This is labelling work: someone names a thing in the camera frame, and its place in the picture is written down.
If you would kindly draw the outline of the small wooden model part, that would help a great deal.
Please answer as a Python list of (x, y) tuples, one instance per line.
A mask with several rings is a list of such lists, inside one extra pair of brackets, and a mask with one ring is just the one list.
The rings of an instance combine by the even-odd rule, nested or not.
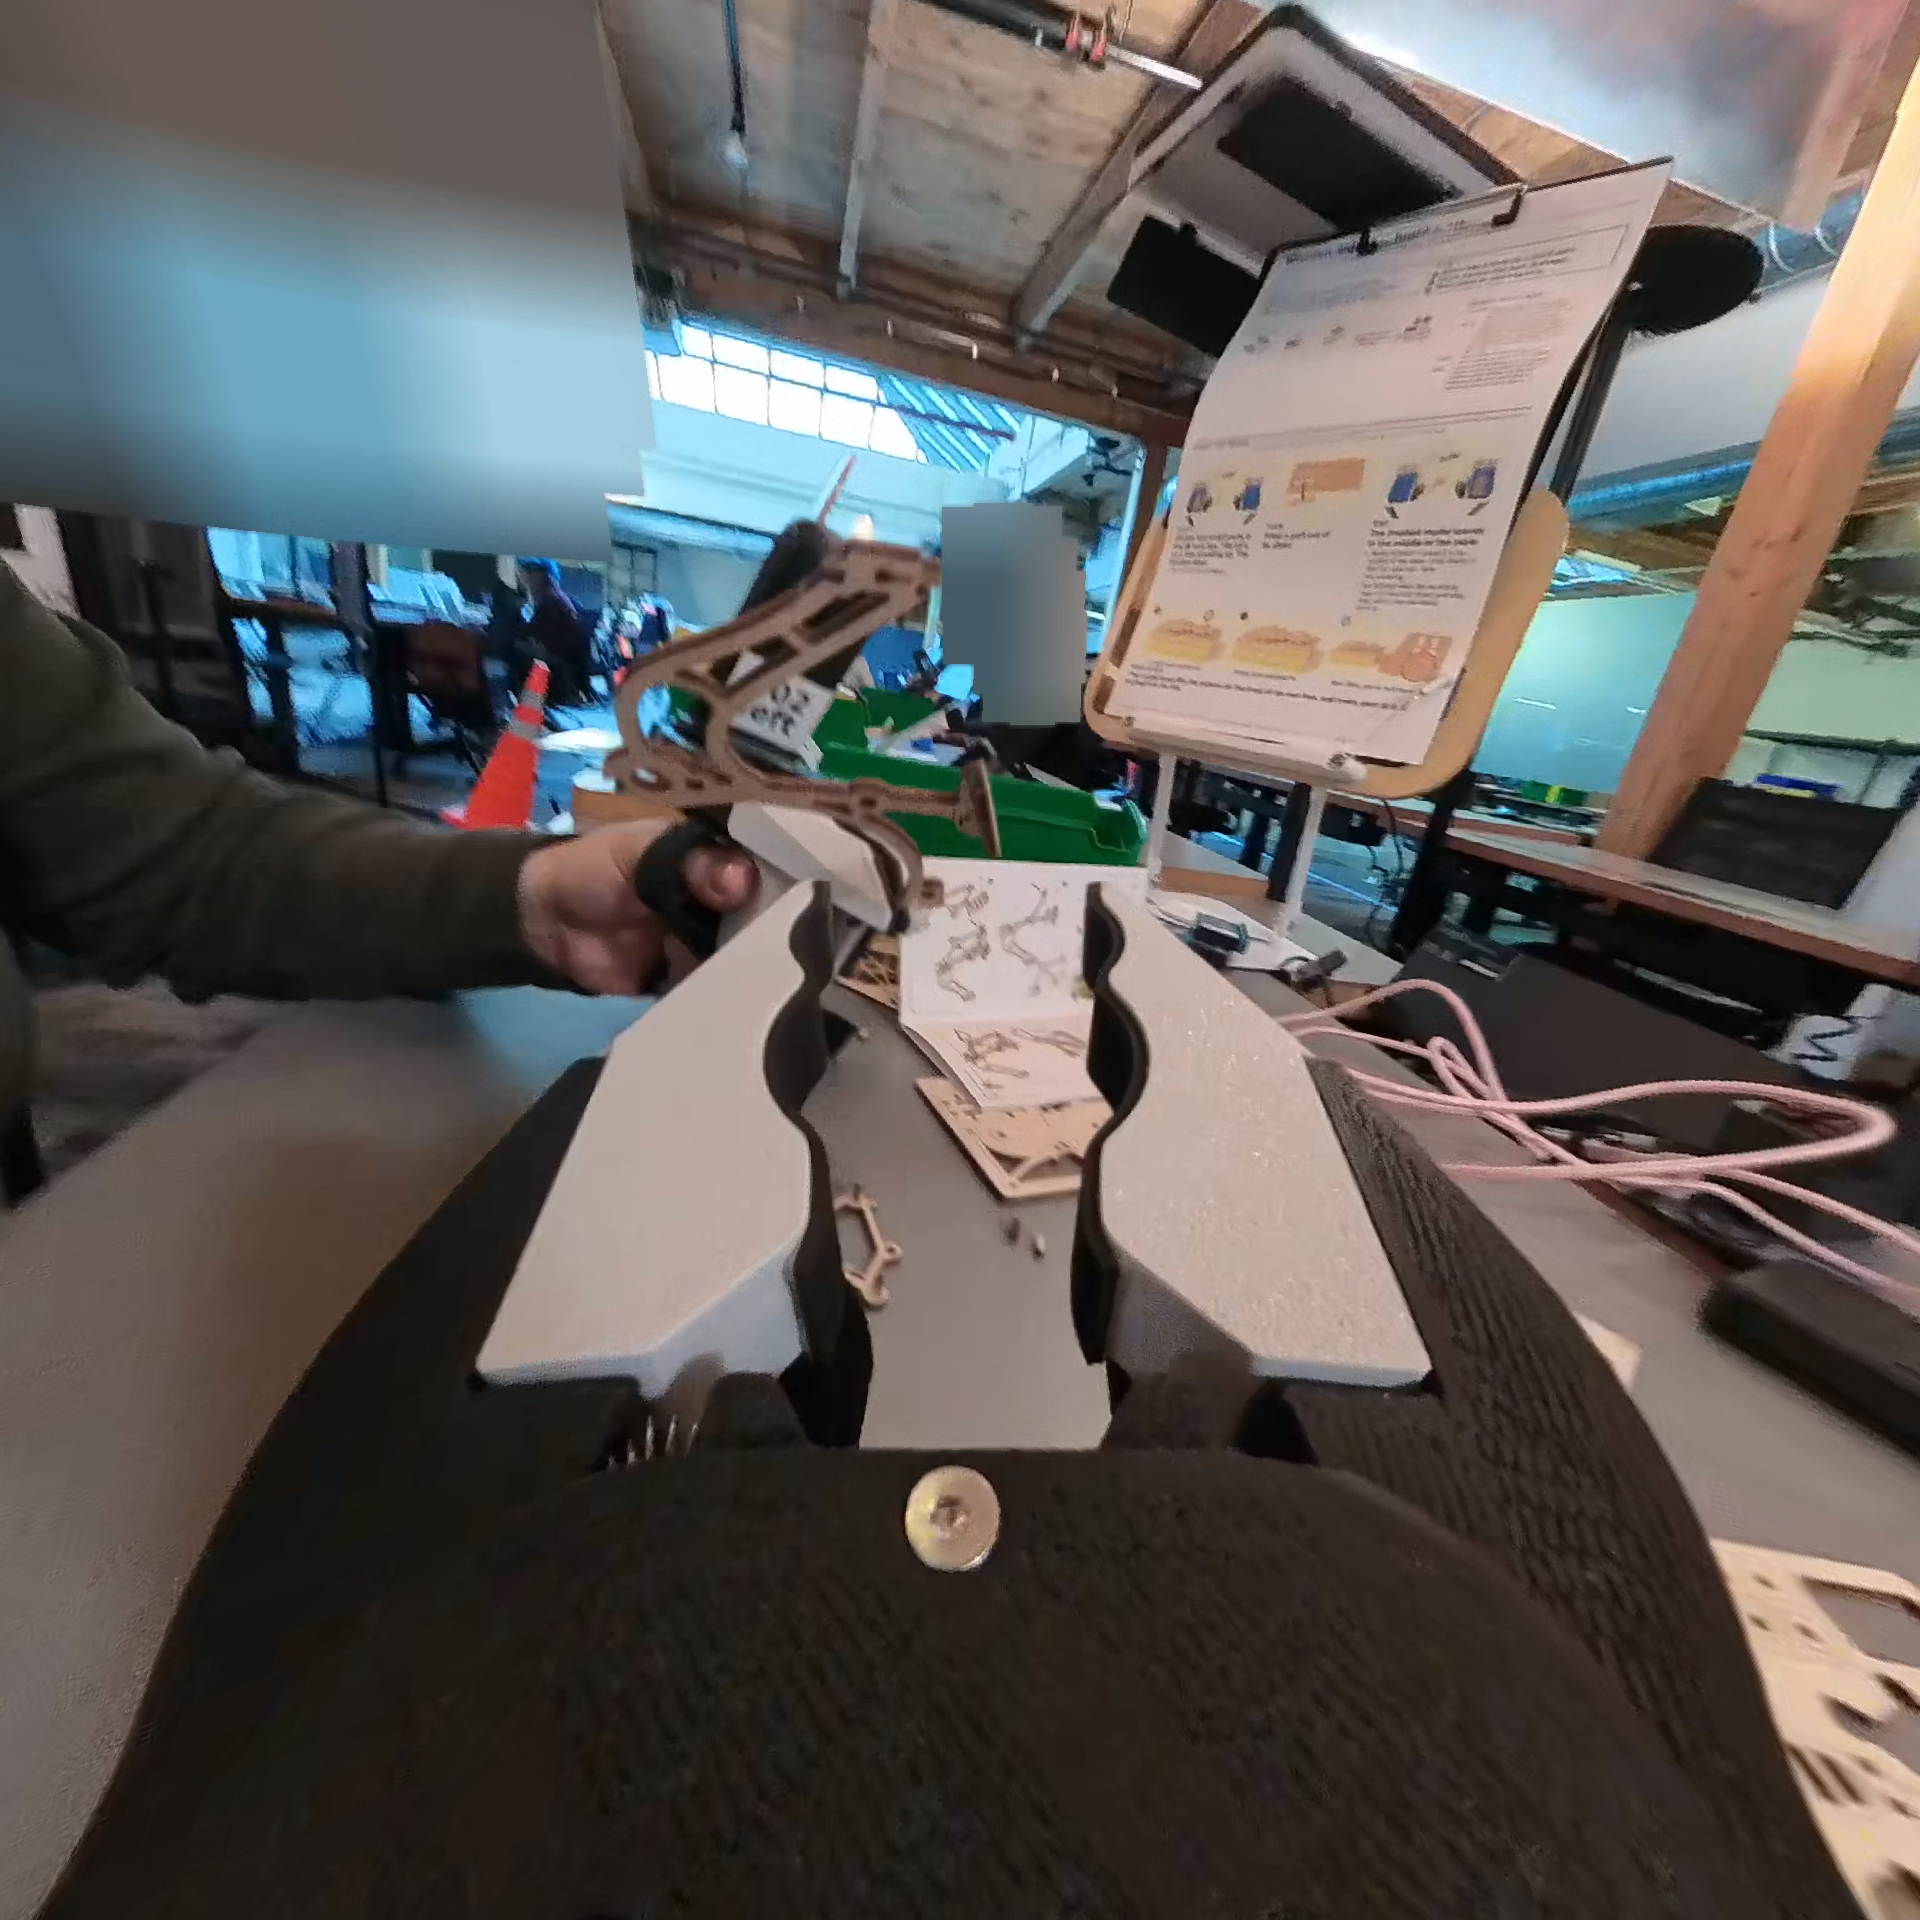
[(844, 1281), (866, 1312), (887, 1308), (902, 1248), (884, 1228), (873, 1193), (860, 1181), (839, 1187), (832, 1196), (832, 1225)]

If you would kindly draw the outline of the black round lamp head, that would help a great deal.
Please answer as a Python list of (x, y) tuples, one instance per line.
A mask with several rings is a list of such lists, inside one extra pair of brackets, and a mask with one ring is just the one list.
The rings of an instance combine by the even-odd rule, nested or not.
[(1713, 323), (1753, 297), (1763, 252), (1744, 232), (1705, 223), (1649, 228), (1617, 312), (1629, 334), (1667, 337)]

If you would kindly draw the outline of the long green plastic bin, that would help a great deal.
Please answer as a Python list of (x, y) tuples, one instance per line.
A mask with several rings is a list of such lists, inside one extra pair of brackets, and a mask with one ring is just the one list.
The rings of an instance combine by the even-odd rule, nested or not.
[[(839, 692), (810, 742), (810, 758), (790, 771), (810, 779), (850, 783), (873, 779), (952, 799), (959, 764), (939, 761), (933, 747), (912, 742), (892, 751), (920, 722), (948, 720), (933, 697), (867, 686)], [(1121, 866), (1140, 862), (1145, 821), (1130, 799), (1098, 797), (1089, 790), (991, 771), (989, 790), (998, 825), (998, 854), (1016, 862)], [(983, 844), (945, 811), (892, 809), (889, 819), (928, 856), (979, 857)]]

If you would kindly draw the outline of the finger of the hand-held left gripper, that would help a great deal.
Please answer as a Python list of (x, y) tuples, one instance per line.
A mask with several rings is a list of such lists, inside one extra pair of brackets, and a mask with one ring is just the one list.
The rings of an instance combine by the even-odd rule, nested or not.
[(812, 883), (826, 883), (832, 908), (873, 931), (897, 933), (907, 925), (912, 892), (900, 890), (894, 857), (828, 811), (738, 801), (727, 813), (727, 834), (757, 873), (751, 899), (727, 915), (727, 935), (791, 887)]

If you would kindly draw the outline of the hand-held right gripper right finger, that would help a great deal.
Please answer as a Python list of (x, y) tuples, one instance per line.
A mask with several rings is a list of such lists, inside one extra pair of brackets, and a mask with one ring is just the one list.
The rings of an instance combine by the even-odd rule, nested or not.
[(1422, 1384), (1428, 1346), (1301, 1041), (1148, 906), (1087, 890), (1085, 1068), (1108, 1116), (1070, 1249), (1080, 1353), (1128, 1379)]

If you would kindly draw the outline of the white clipboard stand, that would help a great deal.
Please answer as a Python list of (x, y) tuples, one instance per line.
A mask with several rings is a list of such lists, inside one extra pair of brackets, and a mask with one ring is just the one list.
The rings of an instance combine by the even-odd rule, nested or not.
[[(1184, 927), (1196, 912), (1207, 912), (1247, 925), (1247, 952), (1224, 971), (1282, 973), (1311, 949), (1294, 938), (1301, 915), (1311, 844), (1321, 824), (1327, 788), (1308, 773), (1291, 777), (1257, 776), (1240, 770), (1216, 770), (1174, 751), (1154, 758), (1154, 790), (1144, 849), (1145, 908), (1161, 927), (1184, 942)], [(1191, 849), (1187, 830), (1174, 830), (1174, 815), (1200, 799), (1204, 776), (1224, 779), (1241, 801), (1253, 799), (1256, 840), (1265, 849), (1263, 868), (1235, 866), (1232, 878), (1212, 868), (1181, 863), (1179, 848)]]

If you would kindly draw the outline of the white ceiling air unit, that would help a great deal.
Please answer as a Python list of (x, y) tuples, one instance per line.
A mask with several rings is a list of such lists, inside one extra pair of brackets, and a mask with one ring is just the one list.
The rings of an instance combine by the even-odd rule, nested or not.
[(1012, 328), (1039, 335), (1113, 228), (1105, 304), (1214, 360), (1278, 256), (1497, 192), (1523, 182), (1379, 59), (1279, 6), (1164, 117), (1115, 138), (1022, 277)]

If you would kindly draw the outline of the wooden part sheet with cutouts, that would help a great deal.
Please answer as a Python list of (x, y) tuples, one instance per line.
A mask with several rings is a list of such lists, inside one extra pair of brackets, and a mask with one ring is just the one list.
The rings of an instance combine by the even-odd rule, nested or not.
[(1904, 1576), (1710, 1540), (1811, 1820), (1866, 1915), (1917, 1913), (1917, 1774), (1877, 1734), (1917, 1708), (1917, 1668), (1861, 1646), (1828, 1598), (1916, 1615)]

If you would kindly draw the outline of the person's left forearm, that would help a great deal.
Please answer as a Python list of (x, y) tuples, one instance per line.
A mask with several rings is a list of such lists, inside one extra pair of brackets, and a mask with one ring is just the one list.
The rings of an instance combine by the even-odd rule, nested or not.
[(168, 722), (4, 568), (4, 938), (179, 998), (560, 988), (518, 921), (541, 841), (270, 779)]

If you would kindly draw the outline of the wooden clipboard with instruction sheet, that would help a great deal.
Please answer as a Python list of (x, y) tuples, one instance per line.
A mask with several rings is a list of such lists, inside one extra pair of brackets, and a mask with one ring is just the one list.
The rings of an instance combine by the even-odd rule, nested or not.
[(1282, 250), (1204, 386), (1085, 724), (1352, 797), (1463, 771), (1570, 529), (1540, 460), (1670, 169)]

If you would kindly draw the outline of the orange traffic cone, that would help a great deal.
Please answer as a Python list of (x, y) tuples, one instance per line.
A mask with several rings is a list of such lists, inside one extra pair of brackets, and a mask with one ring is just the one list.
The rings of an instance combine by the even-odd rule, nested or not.
[(523, 832), (529, 825), (547, 686), (549, 663), (536, 658), (467, 797), (442, 807), (444, 825), (464, 832)]

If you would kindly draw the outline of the wooden support post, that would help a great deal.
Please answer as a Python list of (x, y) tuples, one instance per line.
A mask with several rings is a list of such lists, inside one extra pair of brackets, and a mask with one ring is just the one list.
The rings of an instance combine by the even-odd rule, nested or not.
[(1596, 830), (1648, 856), (1736, 753), (1861, 487), (1917, 355), (1917, 73), (1901, 87), (1840, 250), (1692, 613)]

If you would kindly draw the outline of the black flat device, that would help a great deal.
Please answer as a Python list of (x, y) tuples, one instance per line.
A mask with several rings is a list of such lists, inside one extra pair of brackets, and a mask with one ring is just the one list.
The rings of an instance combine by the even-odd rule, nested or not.
[(1700, 1326), (1917, 1458), (1917, 1320), (1814, 1260), (1765, 1260), (1715, 1278)]

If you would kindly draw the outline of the brown wooden model assembly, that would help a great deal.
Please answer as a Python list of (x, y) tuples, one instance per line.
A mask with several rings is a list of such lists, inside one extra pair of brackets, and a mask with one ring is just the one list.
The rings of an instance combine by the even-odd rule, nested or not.
[(844, 666), (942, 581), (929, 551), (820, 534), (796, 577), (732, 622), (670, 640), (628, 672), (613, 695), (618, 746), (606, 777), (621, 801), (653, 801), (707, 827), (738, 827), (745, 807), (810, 811), (861, 844), (875, 880), (856, 881), (844, 913), (902, 933), (928, 901), (921, 849), (903, 813), (948, 819), (1000, 851), (991, 773), (959, 766), (952, 790), (887, 777), (832, 779), (803, 771), (803, 690), (834, 695)]

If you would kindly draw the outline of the wooden part sheet under booklet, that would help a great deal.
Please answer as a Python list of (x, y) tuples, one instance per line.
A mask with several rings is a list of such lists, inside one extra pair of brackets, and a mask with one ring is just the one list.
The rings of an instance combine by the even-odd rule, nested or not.
[(1099, 1097), (983, 1109), (942, 1076), (920, 1077), (916, 1092), (989, 1190), (1010, 1204), (1076, 1196), (1091, 1139), (1111, 1117)]

